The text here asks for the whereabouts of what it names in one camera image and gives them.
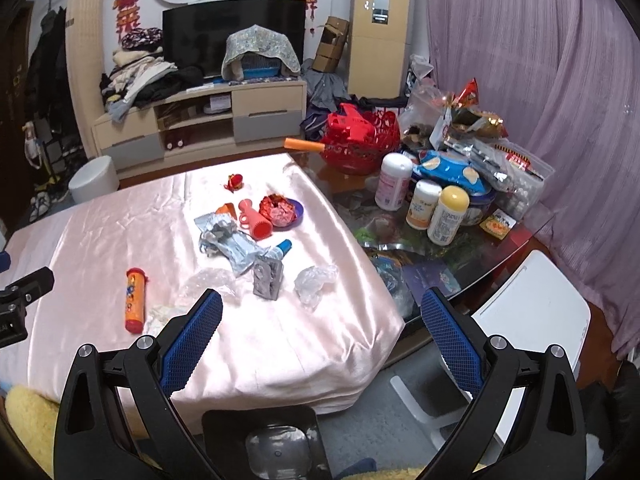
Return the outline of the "beige standing air conditioner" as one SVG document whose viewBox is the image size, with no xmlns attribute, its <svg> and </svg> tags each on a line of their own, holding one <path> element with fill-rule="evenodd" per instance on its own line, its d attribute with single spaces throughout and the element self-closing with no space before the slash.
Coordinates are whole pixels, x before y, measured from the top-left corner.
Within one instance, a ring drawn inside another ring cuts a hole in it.
<svg viewBox="0 0 640 480">
<path fill-rule="evenodd" d="M 413 0 L 352 0 L 348 92 L 393 99 L 404 88 Z"/>
</svg>

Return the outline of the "beige tv cabinet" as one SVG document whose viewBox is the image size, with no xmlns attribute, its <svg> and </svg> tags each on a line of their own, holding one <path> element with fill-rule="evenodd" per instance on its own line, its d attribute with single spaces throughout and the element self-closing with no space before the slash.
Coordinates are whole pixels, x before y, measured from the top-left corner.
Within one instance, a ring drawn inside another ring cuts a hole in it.
<svg viewBox="0 0 640 480">
<path fill-rule="evenodd" d="M 299 78 L 230 81 L 190 88 L 122 122 L 107 114 L 92 126 L 96 152 L 113 159 L 119 177 L 194 162 L 269 152 L 299 135 L 307 85 Z"/>
</svg>

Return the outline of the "red foil wrapper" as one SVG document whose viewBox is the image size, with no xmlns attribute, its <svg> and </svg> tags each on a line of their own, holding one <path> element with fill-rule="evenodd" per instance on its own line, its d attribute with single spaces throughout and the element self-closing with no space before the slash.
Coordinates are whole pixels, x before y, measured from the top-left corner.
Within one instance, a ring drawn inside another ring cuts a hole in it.
<svg viewBox="0 0 640 480">
<path fill-rule="evenodd" d="M 279 229 L 287 228 L 297 220 L 294 204 L 279 194 L 265 196 L 260 201 L 258 212 Z"/>
</svg>

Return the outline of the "small yellow card pack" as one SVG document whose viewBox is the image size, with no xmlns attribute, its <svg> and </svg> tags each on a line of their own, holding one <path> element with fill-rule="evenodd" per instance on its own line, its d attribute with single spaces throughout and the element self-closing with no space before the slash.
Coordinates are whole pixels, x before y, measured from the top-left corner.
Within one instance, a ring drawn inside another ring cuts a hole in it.
<svg viewBox="0 0 640 480">
<path fill-rule="evenodd" d="M 512 231 L 518 220 L 497 208 L 481 224 L 480 228 L 497 240 L 504 240 Z"/>
</svg>

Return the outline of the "pink label white bottle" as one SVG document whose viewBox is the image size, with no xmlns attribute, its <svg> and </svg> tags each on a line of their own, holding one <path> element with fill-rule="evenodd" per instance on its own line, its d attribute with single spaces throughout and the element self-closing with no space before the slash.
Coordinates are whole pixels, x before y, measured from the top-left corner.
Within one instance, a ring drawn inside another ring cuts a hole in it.
<svg viewBox="0 0 640 480">
<path fill-rule="evenodd" d="M 413 170 L 412 160 L 400 153 L 387 154 L 382 160 L 375 203 L 385 211 L 398 211 L 405 200 Z"/>
</svg>

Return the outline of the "purple plastic lid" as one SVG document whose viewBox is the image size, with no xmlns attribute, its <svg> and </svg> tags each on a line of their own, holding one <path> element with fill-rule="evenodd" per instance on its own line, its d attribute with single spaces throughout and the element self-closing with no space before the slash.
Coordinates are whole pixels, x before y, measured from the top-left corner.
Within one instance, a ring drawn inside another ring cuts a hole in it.
<svg viewBox="0 0 640 480">
<path fill-rule="evenodd" d="M 297 226 L 303 215 L 304 208 L 297 200 L 284 198 L 272 203 L 270 221 L 276 230 L 284 231 Z"/>
</svg>

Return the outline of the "yellow cap white bottle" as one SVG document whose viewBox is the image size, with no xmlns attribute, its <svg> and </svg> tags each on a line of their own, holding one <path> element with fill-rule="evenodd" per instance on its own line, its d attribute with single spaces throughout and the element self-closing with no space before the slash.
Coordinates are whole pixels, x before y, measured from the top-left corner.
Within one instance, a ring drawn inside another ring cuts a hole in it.
<svg viewBox="0 0 640 480">
<path fill-rule="evenodd" d="M 427 237 L 433 244 L 448 246 L 454 240 L 469 203 L 469 195 L 463 188 L 448 185 L 442 189 L 427 228 Z"/>
</svg>

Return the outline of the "pink satin tablecloth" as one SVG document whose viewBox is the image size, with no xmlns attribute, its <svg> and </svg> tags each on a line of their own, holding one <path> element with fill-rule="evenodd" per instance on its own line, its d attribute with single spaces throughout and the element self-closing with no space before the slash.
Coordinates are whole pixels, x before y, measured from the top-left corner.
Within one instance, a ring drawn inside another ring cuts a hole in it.
<svg viewBox="0 0 640 480">
<path fill-rule="evenodd" d="M 253 292 L 223 256 L 200 248 L 196 219 L 241 197 L 280 193 L 304 207 L 302 222 L 276 233 L 289 240 L 279 296 Z M 146 327 L 157 333 L 206 289 L 224 316 L 186 386 L 171 400 L 190 427 L 208 410 L 307 404 L 320 414 L 350 408 L 390 356 L 404 328 L 394 300 L 322 192 L 288 155 L 238 160 L 125 188 L 65 209 L 15 232 L 3 283 L 39 268 L 53 289 L 27 310 L 27 338 L 1 352 L 1 385 L 62 396 L 77 349 L 128 347 L 126 274 L 148 278 Z"/>
</svg>

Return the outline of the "blue snack bag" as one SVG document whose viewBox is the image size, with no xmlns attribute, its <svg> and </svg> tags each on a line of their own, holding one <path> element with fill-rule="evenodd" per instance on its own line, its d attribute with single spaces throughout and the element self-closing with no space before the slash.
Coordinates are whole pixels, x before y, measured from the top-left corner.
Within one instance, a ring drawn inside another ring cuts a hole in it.
<svg viewBox="0 0 640 480">
<path fill-rule="evenodd" d="M 486 195 L 492 187 L 480 176 L 464 156 L 453 152 L 420 151 L 419 162 L 413 166 L 413 181 L 431 180 L 443 188 L 455 185 L 469 196 Z"/>
</svg>

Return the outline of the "clear plastic storage box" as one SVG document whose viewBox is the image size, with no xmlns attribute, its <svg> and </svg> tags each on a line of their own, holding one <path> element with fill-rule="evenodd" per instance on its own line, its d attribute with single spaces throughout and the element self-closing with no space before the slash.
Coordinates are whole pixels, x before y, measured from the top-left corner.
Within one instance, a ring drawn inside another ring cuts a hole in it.
<svg viewBox="0 0 640 480">
<path fill-rule="evenodd" d="M 500 139 L 492 147 L 503 154 L 512 169 L 511 189 L 499 192 L 496 204 L 512 218 L 522 220 L 547 191 L 555 170 L 548 162 L 508 139 Z"/>
</svg>

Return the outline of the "patterned cloth cover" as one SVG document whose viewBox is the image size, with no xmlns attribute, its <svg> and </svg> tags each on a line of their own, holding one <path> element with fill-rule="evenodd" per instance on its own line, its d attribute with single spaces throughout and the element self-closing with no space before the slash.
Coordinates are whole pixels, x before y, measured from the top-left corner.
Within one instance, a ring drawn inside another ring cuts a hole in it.
<svg viewBox="0 0 640 480">
<path fill-rule="evenodd" d="M 243 58 L 257 55 L 267 60 L 277 60 L 286 76 L 300 75 L 300 62 L 288 37 L 274 30 L 253 25 L 231 34 L 226 40 L 226 52 L 221 64 L 224 80 L 245 79 Z"/>
</svg>

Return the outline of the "small blue capped bottle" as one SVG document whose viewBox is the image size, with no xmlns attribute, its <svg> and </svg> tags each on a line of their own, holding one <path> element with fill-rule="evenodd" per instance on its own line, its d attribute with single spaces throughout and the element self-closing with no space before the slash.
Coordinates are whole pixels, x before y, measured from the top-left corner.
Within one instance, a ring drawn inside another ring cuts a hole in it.
<svg viewBox="0 0 640 480">
<path fill-rule="evenodd" d="M 272 246 L 265 253 L 265 257 L 277 261 L 281 261 L 286 254 L 291 250 L 292 242 L 290 240 L 282 240 L 281 243 Z"/>
</svg>

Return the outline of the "red plastic basket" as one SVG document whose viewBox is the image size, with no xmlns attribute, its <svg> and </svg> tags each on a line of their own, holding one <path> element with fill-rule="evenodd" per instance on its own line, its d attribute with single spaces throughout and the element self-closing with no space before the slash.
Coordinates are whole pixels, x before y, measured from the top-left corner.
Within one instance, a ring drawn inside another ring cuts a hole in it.
<svg viewBox="0 0 640 480">
<path fill-rule="evenodd" d="M 321 143 L 320 156 L 329 166 L 344 174 L 373 174 L 387 154 L 400 148 L 397 116 L 391 110 L 362 112 L 355 104 L 341 103 L 329 114 Z"/>
</svg>

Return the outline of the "pile of snack packages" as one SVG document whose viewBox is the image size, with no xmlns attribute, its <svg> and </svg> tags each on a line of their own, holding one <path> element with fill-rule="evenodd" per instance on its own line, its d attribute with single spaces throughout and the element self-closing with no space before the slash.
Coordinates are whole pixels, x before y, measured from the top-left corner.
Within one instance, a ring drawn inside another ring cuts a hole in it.
<svg viewBox="0 0 640 480">
<path fill-rule="evenodd" d="M 472 78 L 459 93 L 443 92 L 431 78 L 433 65 L 424 56 L 410 55 L 406 78 L 407 105 L 398 116 L 400 140 L 413 151 L 433 148 L 439 122 L 462 136 L 492 140 L 508 136 L 503 119 L 480 109 L 480 90 Z"/>
</svg>

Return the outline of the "white round stool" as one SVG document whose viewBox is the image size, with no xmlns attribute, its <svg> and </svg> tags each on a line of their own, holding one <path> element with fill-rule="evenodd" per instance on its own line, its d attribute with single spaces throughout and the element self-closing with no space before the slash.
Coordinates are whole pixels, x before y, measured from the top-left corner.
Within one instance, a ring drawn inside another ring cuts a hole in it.
<svg viewBox="0 0 640 480">
<path fill-rule="evenodd" d="M 97 197 L 116 192 L 119 178 L 111 156 L 100 156 L 82 166 L 68 182 L 75 204 L 90 202 Z"/>
</svg>

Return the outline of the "cardboard box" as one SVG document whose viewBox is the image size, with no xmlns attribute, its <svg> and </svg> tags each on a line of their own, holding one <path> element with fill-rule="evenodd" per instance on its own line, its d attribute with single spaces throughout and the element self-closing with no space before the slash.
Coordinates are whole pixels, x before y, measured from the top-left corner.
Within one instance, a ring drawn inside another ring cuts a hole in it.
<svg viewBox="0 0 640 480">
<path fill-rule="evenodd" d="M 319 73 L 334 73 L 344 51 L 349 32 L 349 21 L 329 16 L 324 24 L 314 62 L 311 68 Z"/>
</svg>

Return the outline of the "pile of clothes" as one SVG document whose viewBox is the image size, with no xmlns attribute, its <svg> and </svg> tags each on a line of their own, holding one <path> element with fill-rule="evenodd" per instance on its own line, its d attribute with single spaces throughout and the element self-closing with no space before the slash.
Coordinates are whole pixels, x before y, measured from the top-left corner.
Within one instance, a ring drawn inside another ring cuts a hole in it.
<svg viewBox="0 0 640 480">
<path fill-rule="evenodd" d="M 166 61 L 163 32 L 157 27 L 127 32 L 113 52 L 114 68 L 103 74 L 100 91 L 106 114 L 121 124 L 131 107 L 143 108 L 204 84 L 198 66 L 179 68 Z"/>
</svg>

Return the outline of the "blue foil wrapper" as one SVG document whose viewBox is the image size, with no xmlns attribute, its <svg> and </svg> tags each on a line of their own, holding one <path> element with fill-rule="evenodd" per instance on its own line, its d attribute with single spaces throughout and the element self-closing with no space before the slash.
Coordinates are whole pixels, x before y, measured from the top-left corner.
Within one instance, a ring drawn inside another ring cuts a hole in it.
<svg viewBox="0 0 640 480">
<path fill-rule="evenodd" d="M 203 214 L 194 220 L 198 248 L 209 258 L 224 256 L 235 276 L 245 274 L 266 251 L 241 231 L 231 214 Z"/>
</svg>

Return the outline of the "black trash bin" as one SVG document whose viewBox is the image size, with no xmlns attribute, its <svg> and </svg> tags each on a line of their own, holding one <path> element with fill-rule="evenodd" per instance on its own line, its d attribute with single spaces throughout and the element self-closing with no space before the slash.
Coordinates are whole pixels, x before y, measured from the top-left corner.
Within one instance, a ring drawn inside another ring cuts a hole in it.
<svg viewBox="0 0 640 480">
<path fill-rule="evenodd" d="M 221 478 L 332 479 L 318 418 L 309 406 L 208 411 L 202 428 L 206 454 Z"/>
</svg>

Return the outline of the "orange paper scrap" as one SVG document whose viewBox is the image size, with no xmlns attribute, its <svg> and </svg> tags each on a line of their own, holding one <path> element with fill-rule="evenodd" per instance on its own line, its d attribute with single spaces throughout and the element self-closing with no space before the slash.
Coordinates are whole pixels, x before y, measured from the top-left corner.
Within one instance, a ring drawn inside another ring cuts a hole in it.
<svg viewBox="0 0 640 480">
<path fill-rule="evenodd" d="M 228 214 L 232 219 L 236 220 L 238 215 L 236 214 L 234 203 L 225 203 L 218 207 L 215 214 Z"/>
</svg>

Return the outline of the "small red ornament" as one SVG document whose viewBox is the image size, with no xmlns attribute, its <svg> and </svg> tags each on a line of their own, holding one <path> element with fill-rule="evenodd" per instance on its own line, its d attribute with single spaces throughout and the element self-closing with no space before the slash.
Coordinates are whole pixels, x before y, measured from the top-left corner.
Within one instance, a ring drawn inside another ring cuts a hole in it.
<svg viewBox="0 0 640 480">
<path fill-rule="evenodd" d="M 224 188 L 231 193 L 235 193 L 239 190 L 242 190 L 243 186 L 244 178 L 242 174 L 232 174 L 228 177 L 227 183 L 224 185 Z"/>
</svg>

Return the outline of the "yellow fluffy blanket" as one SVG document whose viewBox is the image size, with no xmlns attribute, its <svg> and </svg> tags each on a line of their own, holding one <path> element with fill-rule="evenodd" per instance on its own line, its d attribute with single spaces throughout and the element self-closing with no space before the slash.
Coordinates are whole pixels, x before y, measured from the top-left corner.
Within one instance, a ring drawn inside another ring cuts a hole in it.
<svg viewBox="0 0 640 480">
<path fill-rule="evenodd" d="M 57 403 L 21 385 L 6 396 L 9 423 L 35 462 L 53 479 L 54 437 Z"/>
</svg>

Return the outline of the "purple curtain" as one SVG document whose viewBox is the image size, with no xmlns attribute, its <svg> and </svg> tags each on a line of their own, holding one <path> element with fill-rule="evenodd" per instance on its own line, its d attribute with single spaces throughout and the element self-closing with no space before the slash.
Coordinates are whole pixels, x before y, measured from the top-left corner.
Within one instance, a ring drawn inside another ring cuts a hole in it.
<svg viewBox="0 0 640 480">
<path fill-rule="evenodd" d="M 639 40 L 615 0 L 427 0 L 439 85 L 553 168 L 544 242 L 604 313 L 616 356 L 639 342 Z"/>
</svg>

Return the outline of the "black flat television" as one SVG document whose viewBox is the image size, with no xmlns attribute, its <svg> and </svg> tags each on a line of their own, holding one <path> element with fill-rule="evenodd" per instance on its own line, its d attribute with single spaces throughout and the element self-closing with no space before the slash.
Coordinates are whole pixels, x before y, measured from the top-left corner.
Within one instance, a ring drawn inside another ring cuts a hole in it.
<svg viewBox="0 0 640 480">
<path fill-rule="evenodd" d="M 227 39 L 253 25 L 288 38 L 296 58 L 304 55 L 306 10 L 302 0 L 206 0 L 163 12 L 166 61 L 198 66 L 206 78 L 221 75 Z"/>
</svg>

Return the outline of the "red paper wall decoration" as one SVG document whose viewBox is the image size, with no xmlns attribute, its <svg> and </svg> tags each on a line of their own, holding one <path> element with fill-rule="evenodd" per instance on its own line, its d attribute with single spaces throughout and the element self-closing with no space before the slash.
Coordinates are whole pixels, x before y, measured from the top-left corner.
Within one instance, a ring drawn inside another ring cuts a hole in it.
<svg viewBox="0 0 640 480">
<path fill-rule="evenodd" d="M 114 0 L 115 30 L 118 41 L 140 27 L 140 0 Z"/>
</svg>

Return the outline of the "blue round cookie tin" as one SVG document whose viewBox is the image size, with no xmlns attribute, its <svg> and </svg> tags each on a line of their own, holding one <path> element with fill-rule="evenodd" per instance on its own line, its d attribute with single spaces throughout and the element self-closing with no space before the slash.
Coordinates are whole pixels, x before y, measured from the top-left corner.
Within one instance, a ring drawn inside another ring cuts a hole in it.
<svg viewBox="0 0 640 480">
<path fill-rule="evenodd" d="M 497 192 L 491 188 L 484 194 L 472 194 L 469 207 L 461 221 L 462 226 L 478 226 L 488 215 L 488 211 L 496 198 Z"/>
</svg>

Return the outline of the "orange label white bottle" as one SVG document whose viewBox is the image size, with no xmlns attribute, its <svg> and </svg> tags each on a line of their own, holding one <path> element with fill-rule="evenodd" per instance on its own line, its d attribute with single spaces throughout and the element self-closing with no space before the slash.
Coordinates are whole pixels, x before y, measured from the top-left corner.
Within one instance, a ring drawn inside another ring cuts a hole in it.
<svg viewBox="0 0 640 480">
<path fill-rule="evenodd" d="M 442 187 L 431 180 L 416 182 L 407 211 L 406 222 L 417 231 L 425 231 L 431 223 Z"/>
</svg>

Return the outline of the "orange red snack tube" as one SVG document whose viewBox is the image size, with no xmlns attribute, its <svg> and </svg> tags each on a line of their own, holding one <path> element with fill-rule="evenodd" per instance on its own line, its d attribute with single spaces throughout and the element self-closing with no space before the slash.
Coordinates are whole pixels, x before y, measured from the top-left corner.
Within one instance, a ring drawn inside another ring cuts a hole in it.
<svg viewBox="0 0 640 480">
<path fill-rule="evenodd" d="M 125 328 L 130 334 L 142 333 L 145 323 L 145 298 L 148 277 L 140 268 L 126 272 Z"/>
</svg>

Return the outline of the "white folding chair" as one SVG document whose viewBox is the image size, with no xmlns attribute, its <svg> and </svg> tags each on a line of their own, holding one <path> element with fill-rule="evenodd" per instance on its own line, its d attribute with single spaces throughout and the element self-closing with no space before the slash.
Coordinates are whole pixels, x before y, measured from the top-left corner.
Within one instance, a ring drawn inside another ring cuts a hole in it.
<svg viewBox="0 0 640 480">
<path fill-rule="evenodd" d="M 543 252 L 531 252 L 473 318 L 485 334 L 505 336 L 517 349 L 543 352 L 557 344 L 564 349 L 573 373 L 579 373 L 579 357 L 591 320 L 590 309 L 587 301 Z M 436 375 L 444 380 L 436 390 L 452 393 L 461 402 L 460 408 L 432 416 L 420 407 L 416 395 L 399 376 L 390 378 L 390 386 L 426 431 L 431 444 L 441 448 L 445 443 L 442 430 L 460 420 L 472 396 L 456 386 L 442 358 L 436 360 Z"/>
</svg>

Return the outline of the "clear plastic bag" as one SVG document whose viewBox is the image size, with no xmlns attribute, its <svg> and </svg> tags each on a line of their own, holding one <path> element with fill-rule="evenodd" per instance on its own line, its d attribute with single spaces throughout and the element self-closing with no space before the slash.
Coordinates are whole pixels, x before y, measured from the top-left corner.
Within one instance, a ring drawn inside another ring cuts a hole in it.
<svg viewBox="0 0 640 480">
<path fill-rule="evenodd" d="M 225 307 L 239 307 L 241 294 L 236 278 L 230 271 L 222 269 L 205 269 L 191 276 L 178 291 L 174 305 L 186 310 L 196 303 L 206 289 L 218 292 Z"/>
<path fill-rule="evenodd" d="M 310 266 L 299 272 L 294 281 L 294 289 L 302 305 L 314 310 L 320 302 L 322 292 L 334 285 L 336 279 L 336 266 Z"/>
</svg>

